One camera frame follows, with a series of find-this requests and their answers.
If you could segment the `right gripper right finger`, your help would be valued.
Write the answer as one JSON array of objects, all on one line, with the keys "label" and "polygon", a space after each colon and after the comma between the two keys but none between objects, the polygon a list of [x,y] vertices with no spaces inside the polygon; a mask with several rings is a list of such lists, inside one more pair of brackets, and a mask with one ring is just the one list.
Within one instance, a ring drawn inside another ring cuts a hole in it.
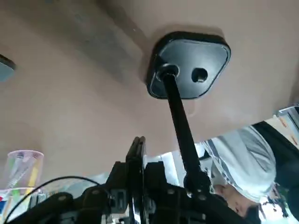
[{"label": "right gripper right finger", "polygon": [[198,170],[195,180],[187,175],[187,187],[169,184],[162,161],[148,163],[145,188],[154,202],[152,224],[241,224],[243,218],[209,193],[210,180]]}]

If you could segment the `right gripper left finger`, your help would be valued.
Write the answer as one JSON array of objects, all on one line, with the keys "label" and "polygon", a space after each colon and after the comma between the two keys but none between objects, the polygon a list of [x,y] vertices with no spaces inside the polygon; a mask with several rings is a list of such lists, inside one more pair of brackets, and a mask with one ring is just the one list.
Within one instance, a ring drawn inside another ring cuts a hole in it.
[{"label": "right gripper left finger", "polygon": [[6,224],[99,224],[103,215],[123,214],[128,207],[127,168],[116,162],[104,184],[87,179],[93,186],[74,198],[67,192],[48,197]]}]

